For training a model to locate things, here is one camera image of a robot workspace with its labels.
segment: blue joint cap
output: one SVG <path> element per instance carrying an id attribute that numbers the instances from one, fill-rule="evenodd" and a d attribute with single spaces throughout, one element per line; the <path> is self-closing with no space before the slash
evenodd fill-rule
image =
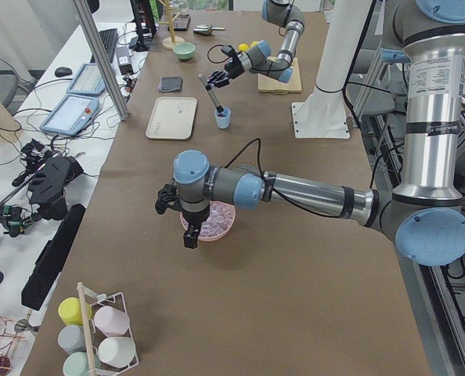
<path id="1" fill-rule="evenodd" d="M 286 84 L 292 77 L 292 73 L 294 70 L 292 68 L 287 68 L 283 71 L 283 73 L 279 76 L 278 81 Z"/>
<path id="2" fill-rule="evenodd" d="M 258 49 L 261 50 L 262 55 L 264 55 L 266 58 L 271 56 L 271 46 L 269 45 L 269 42 L 266 40 L 262 39 L 258 44 L 257 44 Z"/>
<path id="3" fill-rule="evenodd" d="M 262 19 L 265 21 L 265 22 L 268 22 L 267 21 L 267 5 L 269 3 L 269 0 L 264 0 L 264 4 L 262 5 Z"/>
<path id="4" fill-rule="evenodd" d="M 204 177 L 209 168 L 206 155 L 198 150 L 186 150 L 173 160 L 173 177 L 178 184 L 191 184 Z"/>
<path id="5" fill-rule="evenodd" d="M 398 251 L 425 266 L 443 266 L 465 253 L 465 217 L 451 208 L 411 215 L 396 232 Z"/>
<path id="6" fill-rule="evenodd" d="M 465 24 L 465 0 L 416 0 L 423 14 L 444 24 Z"/>
<path id="7" fill-rule="evenodd" d="M 234 205 L 241 209 L 255 209 L 261 199 L 262 180 L 255 175 L 243 175 L 234 190 Z"/>
<path id="8" fill-rule="evenodd" d="M 382 52 L 382 60 L 386 63 L 410 63 L 410 58 L 401 49 L 380 48 L 380 50 Z"/>

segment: white cup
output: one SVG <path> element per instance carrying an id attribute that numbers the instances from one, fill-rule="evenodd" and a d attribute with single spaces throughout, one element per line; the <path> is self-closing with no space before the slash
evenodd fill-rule
<path id="1" fill-rule="evenodd" d="M 59 346 L 68 354 L 85 353 L 85 334 L 79 325 L 67 325 L 59 333 Z"/>
<path id="2" fill-rule="evenodd" d="M 223 108 L 224 110 L 221 113 L 217 110 L 214 111 L 215 122 L 220 129 L 227 129 L 231 121 L 231 110 L 228 107 Z"/>
<path id="3" fill-rule="evenodd" d="M 135 343 L 130 337 L 109 337 L 100 342 L 97 355 L 101 362 L 123 368 L 135 357 Z"/>
<path id="4" fill-rule="evenodd" d="M 96 312 L 93 322 L 106 337 L 121 337 L 130 327 L 128 315 L 108 305 Z"/>

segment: white sticker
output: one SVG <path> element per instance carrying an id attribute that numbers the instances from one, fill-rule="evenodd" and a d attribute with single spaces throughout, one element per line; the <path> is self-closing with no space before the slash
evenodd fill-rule
<path id="1" fill-rule="evenodd" d="M 409 98 L 450 94 L 461 97 L 465 56 L 438 57 L 410 67 Z"/>

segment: beige tray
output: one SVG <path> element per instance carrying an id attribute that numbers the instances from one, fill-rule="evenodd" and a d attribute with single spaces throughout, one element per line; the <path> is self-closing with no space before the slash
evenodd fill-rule
<path id="1" fill-rule="evenodd" d="M 196 98 L 161 96 L 156 99 L 147 125 L 150 139 L 188 139 L 193 133 Z"/>

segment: pink bowl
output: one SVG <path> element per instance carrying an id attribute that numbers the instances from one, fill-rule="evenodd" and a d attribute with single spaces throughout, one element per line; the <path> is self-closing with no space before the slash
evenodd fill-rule
<path id="1" fill-rule="evenodd" d="M 236 210 L 233 205 L 224 204 L 220 201 L 210 203 L 210 215 L 201 226 L 201 233 L 198 236 L 202 241 L 213 241 L 224 237 L 233 227 Z M 180 222 L 187 229 L 187 221 L 180 213 Z"/>

